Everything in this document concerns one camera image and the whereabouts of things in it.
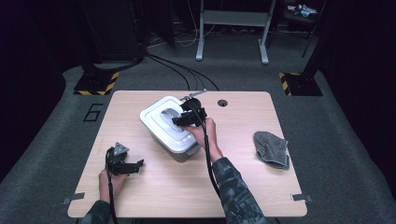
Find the black round hole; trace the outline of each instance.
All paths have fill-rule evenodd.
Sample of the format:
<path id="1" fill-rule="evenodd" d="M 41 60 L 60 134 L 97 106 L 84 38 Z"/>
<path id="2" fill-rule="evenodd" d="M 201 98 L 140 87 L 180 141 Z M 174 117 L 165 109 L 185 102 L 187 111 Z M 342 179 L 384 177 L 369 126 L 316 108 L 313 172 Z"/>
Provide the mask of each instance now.
<path id="1" fill-rule="evenodd" d="M 219 106 L 224 107 L 224 106 L 226 106 L 227 104 L 228 104 L 228 102 L 227 102 L 226 100 L 219 100 L 219 101 L 218 101 L 218 105 L 219 105 Z"/>

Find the storage box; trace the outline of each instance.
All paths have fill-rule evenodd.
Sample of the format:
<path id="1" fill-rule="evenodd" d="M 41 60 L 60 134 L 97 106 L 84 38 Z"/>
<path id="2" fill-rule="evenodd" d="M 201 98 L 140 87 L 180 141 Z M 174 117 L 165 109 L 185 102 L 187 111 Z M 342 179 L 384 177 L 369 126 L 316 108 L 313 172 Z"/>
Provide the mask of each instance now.
<path id="1" fill-rule="evenodd" d="M 140 113 L 140 120 L 178 162 L 186 161 L 201 148 L 191 133 L 177 127 L 172 121 L 172 118 L 177 118 L 183 112 L 181 104 L 176 97 L 165 96 Z"/>

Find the white lid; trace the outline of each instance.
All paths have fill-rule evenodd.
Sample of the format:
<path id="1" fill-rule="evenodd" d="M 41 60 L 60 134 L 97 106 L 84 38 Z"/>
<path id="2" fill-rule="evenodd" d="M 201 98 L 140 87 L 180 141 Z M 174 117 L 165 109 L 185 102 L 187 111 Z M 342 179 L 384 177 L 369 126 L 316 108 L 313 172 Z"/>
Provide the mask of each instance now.
<path id="1" fill-rule="evenodd" d="M 176 97 L 165 96 L 140 113 L 140 119 L 151 133 L 174 153 L 183 153 L 196 142 L 192 134 L 172 121 L 183 112 L 181 104 Z"/>

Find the desk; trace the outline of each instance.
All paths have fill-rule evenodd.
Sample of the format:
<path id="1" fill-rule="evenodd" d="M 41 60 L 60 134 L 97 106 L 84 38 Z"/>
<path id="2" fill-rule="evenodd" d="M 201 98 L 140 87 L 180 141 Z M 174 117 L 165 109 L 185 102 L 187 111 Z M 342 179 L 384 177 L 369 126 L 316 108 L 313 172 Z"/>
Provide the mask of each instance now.
<path id="1" fill-rule="evenodd" d="M 132 174 L 115 200 L 118 217 L 224 217 L 200 149 L 187 161 L 175 161 L 140 121 L 142 110 L 164 96 L 181 98 L 188 91 L 116 91 L 92 146 L 76 193 L 85 193 L 68 209 L 70 217 L 84 217 L 99 199 L 98 174 L 106 151 L 116 142 L 131 149 L 126 162 L 144 159 L 140 173 Z M 267 217 L 302 217 L 306 206 L 291 194 L 300 194 L 292 162 L 288 171 L 262 163 L 256 156 L 253 134 L 267 131 L 283 137 L 271 96 L 257 91 L 209 91 L 197 96 L 217 123 L 219 146 L 239 170 Z M 227 106 L 219 106 L 226 100 Z"/>
<path id="2" fill-rule="evenodd" d="M 196 54 L 196 60 L 201 61 L 204 57 L 204 24 L 222 24 L 222 25 L 244 25 L 244 26 L 264 26 L 262 39 L 259 39 L 260 54 L 262 63 L 269 63 L 267 50 L 265 48 L 265 39 L 268 35 L 268 29 L 274 12 L 276 0 L 271 1 L 268 13 L 260 12 L 239 12 L 239 11 L 217 11 L 205 10 L 204 0 L 201 0 L 200 22 L 199 22 L 199 42 Z"/>

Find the dark patterned jacket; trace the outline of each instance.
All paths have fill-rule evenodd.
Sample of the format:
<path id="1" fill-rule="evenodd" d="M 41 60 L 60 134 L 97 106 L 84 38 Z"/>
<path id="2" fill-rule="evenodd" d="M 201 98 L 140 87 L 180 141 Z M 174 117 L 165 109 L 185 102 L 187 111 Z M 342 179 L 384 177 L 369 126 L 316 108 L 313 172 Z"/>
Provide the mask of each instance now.
<path id="1" fill-rule="evenodd" d="M 213 174 L 228 224 L 268 223 L 241 174 L 227 158 L 213 163 Z M 110 204 L 98 200 L 81 223 L 106 224 L 110 216 Z"/>

